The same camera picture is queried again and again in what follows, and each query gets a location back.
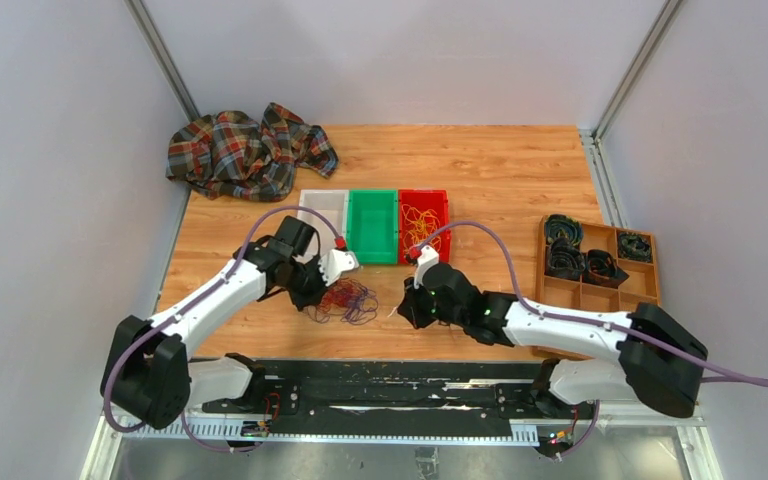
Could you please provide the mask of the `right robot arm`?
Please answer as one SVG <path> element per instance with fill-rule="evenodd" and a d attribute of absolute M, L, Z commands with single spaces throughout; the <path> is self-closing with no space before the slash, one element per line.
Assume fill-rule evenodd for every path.
<path fill-rule="evenodd" d="M 674 418 L 695 412 L 703 372 L 694 361 L 707 351 L 657 305 L 610 313 L 526 307 L 515 294 L 482 291 L 440 263 L 405 280 L 397 312 L 416 329 L 447 323 L 484 345 L 576 354 L 542 366 L 530 396 L 544 416 L 588 401 L 636 401 Z"/>

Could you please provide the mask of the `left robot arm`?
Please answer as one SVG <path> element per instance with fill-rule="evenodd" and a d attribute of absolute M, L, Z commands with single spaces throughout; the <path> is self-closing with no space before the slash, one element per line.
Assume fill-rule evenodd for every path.
<path fill-rule="evenodd" d="M 212 361 L 195 361 L 193 355 L 247 305 L 286 293 L 298 310 L 316 306 L 343 274 L 358 267 L 342 236 L 336 236 L 333 249 L 301 262 L 317 235 L 313 225 L 287 216 L 273 235 L 248 235 L 211 280 L 177 304 L 148 319 L 123 319 L 100 385 L 108 424 L 123 433 L 135 429 L 114 418 L 115 407 L 136 418 L 139 427 L 154 429 L 214 401 L 230 401 L 243 413 L 258 411 L 267 389 L 256 362 L 240 354 Z"/>

